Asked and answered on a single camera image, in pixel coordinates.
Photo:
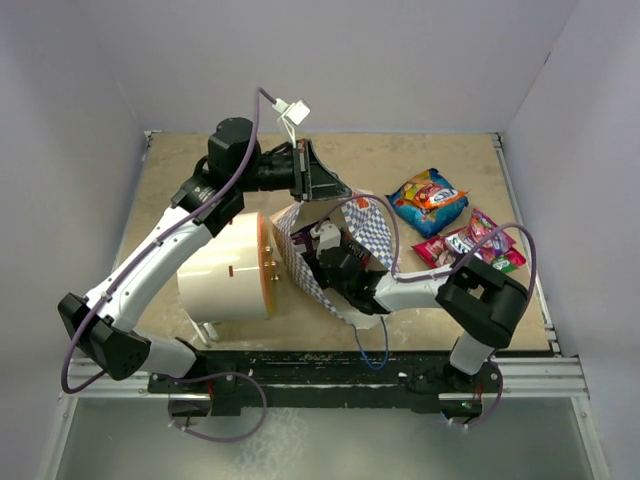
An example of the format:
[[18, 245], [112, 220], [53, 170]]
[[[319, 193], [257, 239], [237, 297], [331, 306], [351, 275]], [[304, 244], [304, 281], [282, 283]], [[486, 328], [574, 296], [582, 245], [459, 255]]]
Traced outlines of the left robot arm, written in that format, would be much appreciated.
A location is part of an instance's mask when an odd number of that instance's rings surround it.
[[72, 343], [114, 380], [147, 370], [168, 375], [184, 392], [202, 387], [204, 365], [181, 340], [137, 332], [151, 300], [201, 247], [244, 208], [247, 192], [286, 190], [298, 202], [351, 196], [351, 189], [317, 158], [306, 139], [262, 152], [254, 122], [221, 121], [208, 152], [174, 194], [153, 231], [103, 282], [83, 295], [66, 294], [57, 310]]

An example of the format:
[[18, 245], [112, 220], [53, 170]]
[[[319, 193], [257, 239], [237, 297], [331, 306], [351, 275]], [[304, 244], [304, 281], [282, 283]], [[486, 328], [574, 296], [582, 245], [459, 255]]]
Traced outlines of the magenta red snack bag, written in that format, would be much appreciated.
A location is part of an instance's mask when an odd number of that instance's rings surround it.
[[442, 236], [413, 245], [412, 249], [430, 269], [452, 264], [460, 257], [460, 254], [451, 249]]

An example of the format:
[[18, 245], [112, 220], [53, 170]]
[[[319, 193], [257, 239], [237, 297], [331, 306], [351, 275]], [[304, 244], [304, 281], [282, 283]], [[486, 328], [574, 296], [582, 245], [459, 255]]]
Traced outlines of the orange snack bag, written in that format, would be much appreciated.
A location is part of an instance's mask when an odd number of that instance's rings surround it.
[[413, 197], [416, 206], [425, 210], [434, 210], [447, 206], [466, 195], [465, 191], [445, 187], [437, 183], [422, 186]]

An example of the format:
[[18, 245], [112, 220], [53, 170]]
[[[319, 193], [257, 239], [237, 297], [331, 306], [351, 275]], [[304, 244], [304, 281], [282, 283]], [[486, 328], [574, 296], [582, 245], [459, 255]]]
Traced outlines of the purple berries candy bag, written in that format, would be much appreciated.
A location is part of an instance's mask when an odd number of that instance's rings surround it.
[[301, 255], [314, 255], [318, 242], [318, 224], [306, 225], [290, 235], [294, 250]]

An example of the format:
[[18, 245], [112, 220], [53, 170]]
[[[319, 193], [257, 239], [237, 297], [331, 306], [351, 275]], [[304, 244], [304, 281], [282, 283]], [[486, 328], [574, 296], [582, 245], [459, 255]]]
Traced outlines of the pink candy bag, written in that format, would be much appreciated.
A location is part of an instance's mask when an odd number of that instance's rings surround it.
[[[489, 235], [497, 228], [497, 224], [483, 211], [474, 208], [468, 224], [444, 238], [448, 246], [459, 254], [468, 253], [478, 241]], [[475, 256], [486, 263], [491, 263], [495, 257], [503, 255], [513, 247], [516, 241], [505, 232], [498, 232], [494, 237], [484, 242]]]

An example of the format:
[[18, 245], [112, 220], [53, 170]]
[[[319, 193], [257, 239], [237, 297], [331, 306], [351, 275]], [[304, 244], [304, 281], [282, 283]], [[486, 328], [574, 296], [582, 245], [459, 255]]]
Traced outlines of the blue snack bag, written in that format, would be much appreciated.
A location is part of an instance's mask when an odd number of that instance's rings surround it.
[[438, 235], [469, 205], [467, 192], [456, 189], [435, 168], [415, 175], [386, 198], [394, 212], [425, 239]]

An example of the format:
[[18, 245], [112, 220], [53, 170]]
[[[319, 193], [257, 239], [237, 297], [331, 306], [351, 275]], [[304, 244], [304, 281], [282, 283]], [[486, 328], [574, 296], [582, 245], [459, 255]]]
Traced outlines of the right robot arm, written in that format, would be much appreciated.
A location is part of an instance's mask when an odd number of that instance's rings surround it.
[[368, 270], [344, 246], [321, 250], [313, 265], [320, 286], [335, 291], [353, 312], [384, 317], [412, 308], [446, 311], [463, 329], [444, 369], [456, 391], [469, 390], [485, 361], [509, 346], [530, 300], [521, 283], [477, 257], [432, 270], [424, 279], [418, 272]]

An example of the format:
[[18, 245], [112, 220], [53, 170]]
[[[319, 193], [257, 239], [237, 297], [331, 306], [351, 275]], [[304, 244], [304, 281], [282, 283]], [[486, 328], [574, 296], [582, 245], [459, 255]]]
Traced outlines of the green snack bag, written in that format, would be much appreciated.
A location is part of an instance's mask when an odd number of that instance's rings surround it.
[[525, 264], [526, 258], [514, 247], [491, 261], [491, 266], [502, 273], [512, 272]]

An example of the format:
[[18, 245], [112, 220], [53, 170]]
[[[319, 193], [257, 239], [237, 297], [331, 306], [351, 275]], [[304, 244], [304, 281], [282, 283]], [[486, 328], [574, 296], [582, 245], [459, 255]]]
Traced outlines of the blue checkered paper bag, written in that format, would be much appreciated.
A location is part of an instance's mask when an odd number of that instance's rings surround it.
[[312, 260], [317, 252], [314, 255], [297, 253], [290, 235], [306, 225], [330, 221], [341, 230], [341, 244], [345, 244], [347, 239], [354, 239], [371, 252], [371, 259], [365, 268], [381, 266], [389, 269], [393, 261], [394, 233], [390, 231], [382, 213], [386, 207], [387, 204], [372, 192], [356, 190], [350, 200], [296, 202], [272, 217], [276, 246], [293, 283], [355, 332], [375, 326], [382, 328], [384, 354], [379, 363], [372, 363], [362, 344], [357, 344], [362, 359], [373, 371], [385, 368], [389, 360], [386, 315], [362, 313], [350, 305], [336, 288], [329, 286], [327, 280], [316, 280], [312, 273]]

